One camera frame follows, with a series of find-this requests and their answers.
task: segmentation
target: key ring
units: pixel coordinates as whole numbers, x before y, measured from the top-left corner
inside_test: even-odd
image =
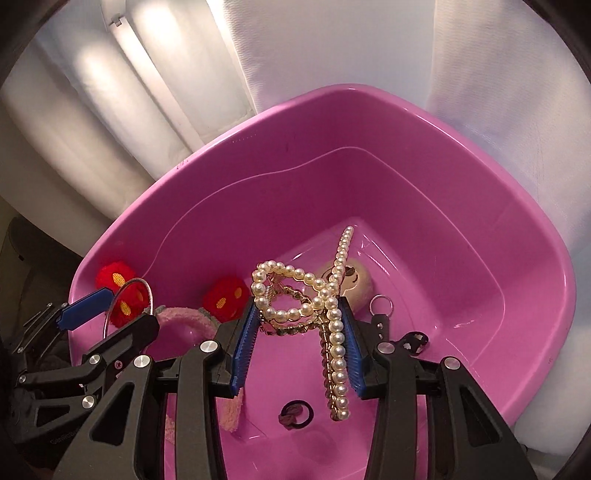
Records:
[[[146,282],[143,278],[132,278],[131,280],[128,280],[123,285],[121,285],[119,290],[117,290],[117,293],[115,294],[115,296],[113,297],[113,300],[111,301],[111,305],[109,306],[109,310],[107,310],[107,313],[105,314],[105,325],[103,326],[103,340],[105,338],[107,338],[107,331],[109,330],[109,321],[111,319],[111,315],[113,313],[115,305],[117,304],[117,299],[119,298],[119,295],[121,295],[121,293],[127,287],[129,287],[132,283],[136,283],[136,282],[141,283],[144,287],[146,287],[146,290],[148,290],[148,300],[150,301],[150,312],[149,313],[150,313],[150,315],[154,314],[154,296],[152,295],[152,289],[150,288],[150,285],[148,284],[148,282]]]
[[[386,295],[376,295],[374,298],[371,299],[371,301],[369,302],[369,312],[371,313],[371,315],[372,316],[375,315],[374,309],[372,308],[372,306],[377,299],[386,299],[390,302],[390,311],[385,314],[386,317],[390,318],[390,316],[392,315],[392,312],[394,311],[394,303],[392,302],[390,297],[387,297]]]

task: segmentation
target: white curtain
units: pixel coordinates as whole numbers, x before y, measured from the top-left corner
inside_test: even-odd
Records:
[[[50,206],[42,213],[33,206],[42,199],[19,200],[41,196],[26,174],[16,173],[30,160],[26,158],[30,148],[3,159],[3,168],[20,187],[2,188],[0,195],[82,255],[109,221],[154,180],[254,114],[235,51],[228,48],[205,0],[123,4],[131,26],[127,37],[153,63],[196,141],[186,140],[176,119],[167,116],[155,98],[158,92],[136,71],[136,59],[121,47],[129,38],[113,34],[110,19],[103,18],[101,0],[66,4],[35,36],[0,90],[10,117],[6,118],[9,129],[0,131],[2,142],[10,140],[14,123],[36,158],[45,163],[45,171],[63,180],[60,186],[67,193],[68,211],[84,209],[83,223],[88,223],[87,211],[94,210],[90,217],[101,221],[94,222],[92,229],[77,231],[66,228],[65,220],[48,220],[62,217],[63,206],[48,215]]]
[[[399,95],[488,151],[570,249],[575,324],[515,431],[574,449],[591,421],[591,86],[549,25],[522,0],[112,0],[122,41],[106,1],[70,0],[0,91],[1,196],[84,254],[255,108],[342,82]]]

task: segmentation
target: gold hair claw clip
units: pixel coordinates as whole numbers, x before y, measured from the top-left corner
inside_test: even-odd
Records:
[[[324,386],[329,399],[330,418],[346,420],[349,418],[347,394],[347,364],[345,362],[345,334],[339,310],[338,296],[345,276],[349,245],[353,237],[353,227],[348,226],[339,241],[334,267],[328,281],[316,278],[301,268],[268,260],[259,264],[252,273],[252,294],[255,305],[261,311],[261,329],[267,335],[295,335],[318,328],[322,347],[324,367]],[[312,299],[303,291],[284,285],[281,280],[293,278],[314,289]],[[300,308],[275,310],[272,301],[278,295],[289,295],[301,303]]]

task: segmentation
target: red fuzzy ball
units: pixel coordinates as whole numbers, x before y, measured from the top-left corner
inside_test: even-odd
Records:
[[[236,320],[248,301],[248,287],[238,277],[221,278],[203,298],[203,308],[220,322]]]
[[[135,272],[124,262],[114,262],[99,270],[95,278],[96,288],[107,287],[117,293],[120,287],[135,278]],[[117,328],[136,319],[148,306],[148,292],[140,283],[133,283],[121,293],[111,315],[111,323]]]

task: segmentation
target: blue gripper pad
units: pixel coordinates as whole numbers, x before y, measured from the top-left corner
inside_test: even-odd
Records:
[[[342,314],[341,321],[343,322],[343,333],[345,334],[345,360],[347,362],[349,384],[358,397],[364,398],[367,387],[363,374],[363,358],[352,325],[352,321],[355,321],[353,312],[351,312],[349,303],[344,297],[339,298],[339,309]]]
[[[236,346],[236,351],[232,360],[232,379],[230,380],[230,389],[233,395],[238,395],[238,391],[246,382],[246,373],[251,363],[252,350],[255,346],[256,334],[258,333],[261,322],[261,312],[250,301],[250,308],[246,314],[246,321],[242,329],[240,340]]]
[[[113,296],[113,292],[105,287],[67,306],[57,321],[57,327],[60,330],[77,329],[88,320],[106,312],[113,301]]]

